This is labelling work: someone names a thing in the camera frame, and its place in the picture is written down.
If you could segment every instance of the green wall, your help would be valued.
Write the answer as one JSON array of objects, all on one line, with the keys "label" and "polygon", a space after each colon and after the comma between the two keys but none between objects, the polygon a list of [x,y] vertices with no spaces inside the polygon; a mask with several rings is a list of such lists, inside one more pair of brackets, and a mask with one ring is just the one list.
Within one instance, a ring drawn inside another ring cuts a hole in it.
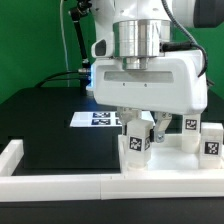
[{"label": "green wall", "polygon": [[[76,0],[68,0],[64,9],[70,69],[81,66],[75,30],[67,14],[75,4]],[[65,71],[59,6],[60,0],[1,1],[0,102],[21,88],[33,87],[48,75]],[[81,23],[90,52],[95,38],[93,20],[90,16]],[[216,83],[213,90],[224,97],[224,25],[216,29],[191,31],[208,51],[208,76]],[[175,37],[183,39],[178,32]]]}]

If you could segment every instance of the black cable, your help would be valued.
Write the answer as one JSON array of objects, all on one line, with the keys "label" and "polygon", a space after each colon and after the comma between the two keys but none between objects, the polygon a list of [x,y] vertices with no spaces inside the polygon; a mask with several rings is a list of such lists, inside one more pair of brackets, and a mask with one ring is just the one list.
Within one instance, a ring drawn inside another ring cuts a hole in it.
[{"label": "black cable", "polygon": [[43,80],[42,82],[39,82],[35,88],[41,88],[46,82],[54,82],[54,81],[68,81],[68,80],[82,80],[81,78],[62,78],[62,79],[46,79]]},{"label": "black cable", "polygon": [[[188,39],[191,41],[191,45],[192,47],[195,47],[199,50],[201,50],[203,57],[204,57],[204,66],[200,72],[200,74],[198,75],[198,77],[201,77],[207,70],[208,68],[208,55],[205,51],[205,49],[200,46],[197,41],[194,39],[194,37],[175,19],[175,17],[173,16],[173,14],[171,13],[166,0],[161,0],[162,5],[164,10],[166,11],[167,15],[169,16],[170,20],[173,22],[173,24],[186,36],[188,37]],[[211,80],[207,79],[207,85],[208,87],[213,86],[215,83],[212,82]]]},{"label": "black cable", "polygon": [[73,74],[73,73],[78,73],[78,70],[55,73],[53,75],[48,76],[44,80],[46,80],[46,79],[52,79],[52,78],[55,78],[55,77],[58,77],[58,76]]},{"label": "black cable", "polygon": [[161,0],[163,4],[163,8],[166,11],[167,15],[169,16],[170,20],[173,22],[173,24],[185,35],[188,37],[188,39],[193,42],[194,44],[197,44],[197,41],[194,39],[194,37],[176,20],[176,18],[173,16],[172,12],[169,9],[169,6],[167,5],[166,0]]},{"label": "black cable", "polygon": [[208,68],[208,55],[202,46],[200,46],[198,44],[194,44],[194,43],[191,43],[191,45],[192,45],[192,47],[199,49],[202,52],[203,57],[204,57],[204,66],[203,66],[200,74],[198,75],[198,78],[200,78],[206,72],[206,70]]}]

